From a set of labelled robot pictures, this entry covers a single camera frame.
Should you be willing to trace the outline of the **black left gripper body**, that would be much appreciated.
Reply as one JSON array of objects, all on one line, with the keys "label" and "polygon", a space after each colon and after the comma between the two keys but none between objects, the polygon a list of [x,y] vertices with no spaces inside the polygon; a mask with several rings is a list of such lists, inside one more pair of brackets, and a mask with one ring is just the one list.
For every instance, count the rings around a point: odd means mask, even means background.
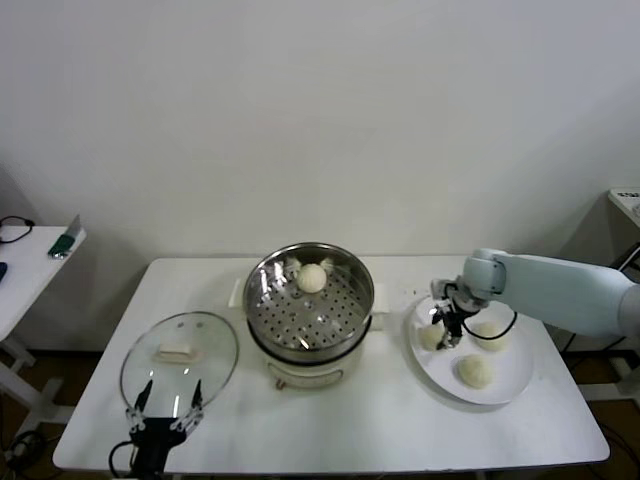
[{"label": "black left gripper body", "polygon": [[187,439],[183,428],[173,428],[173,418],[146,418],[142,427],[135,427],[130,438],[137,452],[133,473],[163,473],[169,452]]}]

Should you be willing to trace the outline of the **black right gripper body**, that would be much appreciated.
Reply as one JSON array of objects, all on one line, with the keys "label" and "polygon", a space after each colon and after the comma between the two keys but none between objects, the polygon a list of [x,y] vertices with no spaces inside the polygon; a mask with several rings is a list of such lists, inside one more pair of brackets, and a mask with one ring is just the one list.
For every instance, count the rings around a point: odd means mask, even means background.
[{"label": "black right gripper body", "polygon": [[478,308],[471,309],[459,305],[455,299],[444,298],[438,301],[438,314],[447,330],[463,330],[465,321],[478,314]]}]

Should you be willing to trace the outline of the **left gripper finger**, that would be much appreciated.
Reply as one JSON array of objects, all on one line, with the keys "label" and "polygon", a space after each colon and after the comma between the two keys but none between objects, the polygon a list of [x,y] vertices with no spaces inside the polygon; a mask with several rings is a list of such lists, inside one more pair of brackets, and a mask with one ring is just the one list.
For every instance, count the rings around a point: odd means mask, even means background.
[{"label": "left gripper finger", "polygon": [[145,429],[143,412],[149,399],[152,387],[153,381],[149,380],[143,390],[138,394],[134,405],[126,409],[126,417],[129,424],[130,432],[138,432]]},{"label": "left gripper finger", "polygon": [[186,414],[176,417],[170,426],[173,431],[193,431],[203,418],[202,382],[198,381],[194,389],[191,405]]}]

